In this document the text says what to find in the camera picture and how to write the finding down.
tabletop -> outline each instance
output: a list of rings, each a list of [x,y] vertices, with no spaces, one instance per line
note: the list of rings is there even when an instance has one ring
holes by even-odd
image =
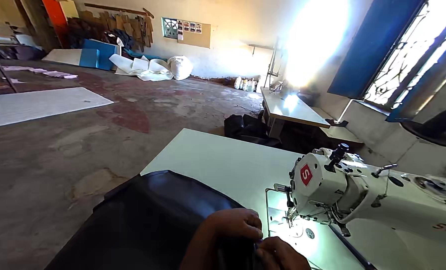
[[[324,119],[333,119],[324,110],[318,107],[311,107],[317,114],[319,114]],[[351,133],[346,127],[331,126],[330,128],[321,128],[321,130],[329,138],[340,139],[355,143],[363,143],[362,140],[358,139],[353,133]]]
[[[272,92],[268,88],[262,88],[261,93],[270,117],[311,126],[330,127],[328,122],[295,95],[284,100],[280,93]]]
[[[301,156],[264,145],[183,129],[140,175],[172,170],[197,179],[258,212],[264,237],[268,237],[266,189],[272,189],[274,183],[288,185],[288,172]],[[357,219],[349,224],[353,229],[353,236],[350,237],[354,240],[351,241],[352,245],[379,270],[418,269],[414,267],[414,258],[395,232],[387,226],[373,223]],[[310,225],[315,234],[320,235],[321,241],[297,249],[300,253],[324,270],[362,269],[346,247],[336,241],[336,235],[327,226],[315,222]],[[367,233],[358,235],[358,231]]]

concrete floor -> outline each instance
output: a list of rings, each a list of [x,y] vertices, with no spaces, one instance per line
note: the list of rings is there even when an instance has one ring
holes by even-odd
[[[0,127],[0,269],[43,269],[103,194],[138,174],[182,128],[214,132],[261,95],[200,80],[143,82],[110,71],[4,60],[76,74],[10,71],[20,91],[85,87],[114,104]]]

hand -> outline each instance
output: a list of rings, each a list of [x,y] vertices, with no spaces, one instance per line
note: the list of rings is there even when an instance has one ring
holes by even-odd
[[[246,237],[257,241],[263,238],[261,220],[251,209],[233,208],[216,211],[203,222],[214,229],[217,236]]]
[[[278,236],[263,240],[256,254],[266,270],[311,270],[308,260]]]

industrial sewing machine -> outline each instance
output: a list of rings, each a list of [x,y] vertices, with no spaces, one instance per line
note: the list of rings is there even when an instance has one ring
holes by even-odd
[[[290,186],[275,184],[286,193],[290,228],[295,219],[334,223],[348,237],[347,223],[370,219],[446,242],[446,178],[368,165],[348,150],[315,149],[297,159]]]

window sill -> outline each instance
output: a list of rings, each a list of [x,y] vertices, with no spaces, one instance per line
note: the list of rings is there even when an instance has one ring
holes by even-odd
[[[363,106],[365,106],[365,107],[368,107],[368,108],[370,108],[370,109],[373,109],[373,110],[377,111],[378,113],[384,114],[384,115],[386,115],[386,116],[389,116],[389,114],[390,114],[390,111],[387,111],[387,110],[382,109],[382,108],[380,108],[380,107],[376,107],[375,105],[373,105],[373,104],[371,104],[371,103],[369,103],[369,102],[362,101],[362,100],[355,100],[355,101],[358,102],[358,103],[360,103],[361,105],[363,105]]]

